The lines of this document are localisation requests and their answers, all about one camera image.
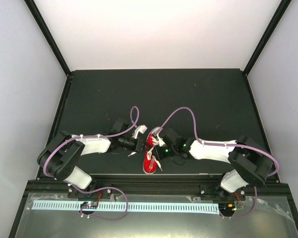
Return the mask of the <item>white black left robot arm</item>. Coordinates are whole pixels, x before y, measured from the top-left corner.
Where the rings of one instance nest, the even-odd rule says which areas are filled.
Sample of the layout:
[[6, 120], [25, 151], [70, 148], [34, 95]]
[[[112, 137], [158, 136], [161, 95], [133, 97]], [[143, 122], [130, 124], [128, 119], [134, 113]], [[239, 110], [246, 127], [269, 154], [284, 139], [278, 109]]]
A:
[[86, 198], [96, 194], [97, 186], [92, 177], [76, 164], [81, 156], [88, 154], [112, 153], [115, 150], [129, 150], [134, 155], [144, 150], [145, 125], [130, 125], [117, 120], [108, 135], [72, 135], [59, 132], [39, 154], [37, 163], [45, 175], [64, 181], [79, 188]]

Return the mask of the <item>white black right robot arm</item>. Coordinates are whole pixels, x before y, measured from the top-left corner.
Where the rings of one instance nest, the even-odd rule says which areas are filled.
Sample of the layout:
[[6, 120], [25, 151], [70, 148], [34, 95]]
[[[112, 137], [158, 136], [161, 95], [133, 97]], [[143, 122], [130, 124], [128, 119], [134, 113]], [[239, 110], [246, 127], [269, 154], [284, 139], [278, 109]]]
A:
[[186, 160], [212, 160], [232, 166], [224, 173], [215, 191], [222, 200], [229, 199], [234, 192], [247, 185], [263, 186], [272, 168], [277, 167], [275, 159], [247, 136], [232, 141], [207, 141], [196, 138], [185, 139], [171, 128], [156, 127], [148, 136], [149, 149], [145, 161], [153, 171], [156, 164], [166, 158], [181, 157]]

